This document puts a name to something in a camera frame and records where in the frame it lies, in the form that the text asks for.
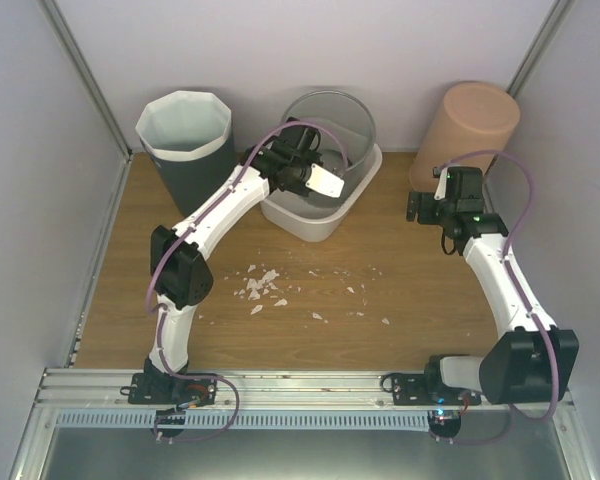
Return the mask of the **salmon pink plastic bin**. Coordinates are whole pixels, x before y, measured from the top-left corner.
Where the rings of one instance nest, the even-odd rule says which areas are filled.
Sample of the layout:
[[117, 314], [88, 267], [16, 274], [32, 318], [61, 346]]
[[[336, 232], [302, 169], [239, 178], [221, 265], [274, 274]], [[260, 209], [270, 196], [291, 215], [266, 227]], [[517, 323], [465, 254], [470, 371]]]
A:
[[412, 189], [433, 192], [433, 169], [460, 155], [504, 149], [519, 121], [520, 108], [505, 90], [483, 82], [451, 87], [409, 170]]

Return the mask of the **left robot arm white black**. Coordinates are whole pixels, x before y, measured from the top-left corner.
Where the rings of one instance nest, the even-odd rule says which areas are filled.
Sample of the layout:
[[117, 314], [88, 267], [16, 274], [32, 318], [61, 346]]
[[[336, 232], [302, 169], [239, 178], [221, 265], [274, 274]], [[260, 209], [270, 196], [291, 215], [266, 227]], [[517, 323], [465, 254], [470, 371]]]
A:
[[250, 148], [228, 179], [196, 211], [171, 228], [151, 234], [146, 303], [159, 319], [143, 371], [132, 381], [132, 403], [173, 404], [198, 391], [185, 380], [188, 342], [196, 309], [213, 286], [208, 260], [237, 221], [276, 190], [310, 193], [311, 175], [321, 167], [319, 128], [289, 118]]

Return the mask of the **white plastic basin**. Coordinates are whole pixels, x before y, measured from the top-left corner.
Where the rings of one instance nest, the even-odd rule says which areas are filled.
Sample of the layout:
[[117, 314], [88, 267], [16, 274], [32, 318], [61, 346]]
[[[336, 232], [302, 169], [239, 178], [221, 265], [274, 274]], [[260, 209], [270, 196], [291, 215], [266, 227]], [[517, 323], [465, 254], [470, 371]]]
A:
[[357, 200], [370, 185], [382, 165], [382, 152], [375, 144], [353, 171], [338, 199], [321, 195], [300, 197], [277, 191], [260, 203], [264, 217], [274, 225], [305, 242], [322, 242], [342, 223]]

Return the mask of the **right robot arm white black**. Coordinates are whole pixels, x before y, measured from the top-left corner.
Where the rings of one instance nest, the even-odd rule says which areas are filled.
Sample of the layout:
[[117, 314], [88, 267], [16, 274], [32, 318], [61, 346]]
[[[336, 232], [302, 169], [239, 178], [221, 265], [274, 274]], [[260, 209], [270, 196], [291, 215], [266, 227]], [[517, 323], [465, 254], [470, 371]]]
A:
[[564, 397], [579, 341], [560, 329], [540, 305], [514, 256], [502, 218], [485, 209], [483, 173], [476, 167], [435, 169], [432, 192], [412, 192], [407, 218], [435, 225], [471, 268], [491, 309], [497, 342], [484, 357], [444, 355], [427, 375], [424, 396], [444, 405], [459, 389], [481, 393], [492, 404], [546, 402]]

